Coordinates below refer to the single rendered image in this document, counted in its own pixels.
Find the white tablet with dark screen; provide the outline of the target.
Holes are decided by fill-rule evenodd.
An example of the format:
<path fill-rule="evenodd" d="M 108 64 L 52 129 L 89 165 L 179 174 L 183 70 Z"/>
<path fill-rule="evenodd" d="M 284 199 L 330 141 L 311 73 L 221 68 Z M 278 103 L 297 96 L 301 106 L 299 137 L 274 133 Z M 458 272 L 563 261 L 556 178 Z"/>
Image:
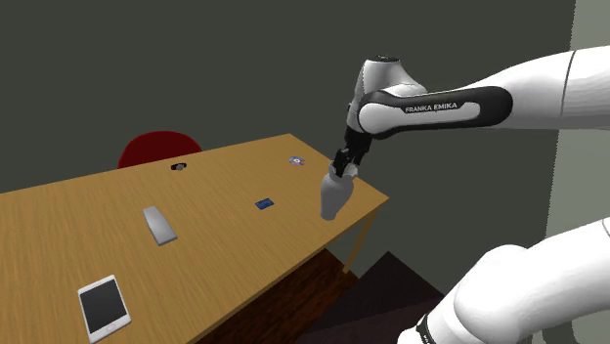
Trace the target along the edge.
<path fill-rule="evenodd" d="M 79 288 L 77 295 L 90 344 L 97 344 L 131 323 L 115 275 Z"/>

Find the red round chair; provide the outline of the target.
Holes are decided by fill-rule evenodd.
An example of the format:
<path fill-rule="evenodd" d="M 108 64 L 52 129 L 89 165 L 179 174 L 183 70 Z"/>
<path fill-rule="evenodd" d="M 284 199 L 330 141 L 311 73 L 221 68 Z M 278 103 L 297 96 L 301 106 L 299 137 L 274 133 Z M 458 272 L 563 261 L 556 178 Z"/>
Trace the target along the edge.
<path fill-rule="evenodd" d="M 201 151 L 197 141 L 175 131 L 152 131 L 132 139 L 124 148 L 117 168 L 159 161 Z"/>

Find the grey vase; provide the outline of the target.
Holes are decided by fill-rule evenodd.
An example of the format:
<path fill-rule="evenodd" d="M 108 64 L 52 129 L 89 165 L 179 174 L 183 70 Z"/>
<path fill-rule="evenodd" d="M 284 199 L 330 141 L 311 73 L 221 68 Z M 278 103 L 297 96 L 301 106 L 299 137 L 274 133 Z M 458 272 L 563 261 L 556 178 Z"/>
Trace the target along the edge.
<path fill-rule="evenodd" d="M 346 204 L 354 190 L 354 179 L 358 176 L 358 166 L 348 163 L 344 173 L 339 177 L 332 164 L 328 166 L 321 184 L 321 210 L 324 220 L 332 221 Z"/>

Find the grey flat remote control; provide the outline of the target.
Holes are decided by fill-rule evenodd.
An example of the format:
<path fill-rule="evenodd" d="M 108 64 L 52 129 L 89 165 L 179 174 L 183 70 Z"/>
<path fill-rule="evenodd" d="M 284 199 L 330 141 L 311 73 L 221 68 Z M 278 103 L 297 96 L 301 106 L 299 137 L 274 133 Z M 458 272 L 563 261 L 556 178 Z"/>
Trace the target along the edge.
<path fill-rule="evenodd" d="M 155 207 L 151 206 L 143 210 L 143 215 L 149 230 L 158 246 L 162 246 L 177 238 L 176 233 L 167 219 Z"/>

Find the wooden table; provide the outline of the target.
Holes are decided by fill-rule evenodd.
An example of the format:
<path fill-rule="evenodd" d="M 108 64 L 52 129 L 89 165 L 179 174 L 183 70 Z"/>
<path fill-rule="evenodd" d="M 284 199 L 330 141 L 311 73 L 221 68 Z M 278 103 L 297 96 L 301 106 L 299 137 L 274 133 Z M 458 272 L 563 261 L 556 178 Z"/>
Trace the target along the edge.
<path fill-rule="evenodd" d="M 88 344 L 77 290 L 110 275 L 131 323 L 101 344 L 197 341 L 386 201 L 356 180 L 335 219 L 322 219 L 328 161 L 289 134 L 182 162 L 0 194 L 0 344 Z M 175 240 L 156 244 L 151 206 Z"/>

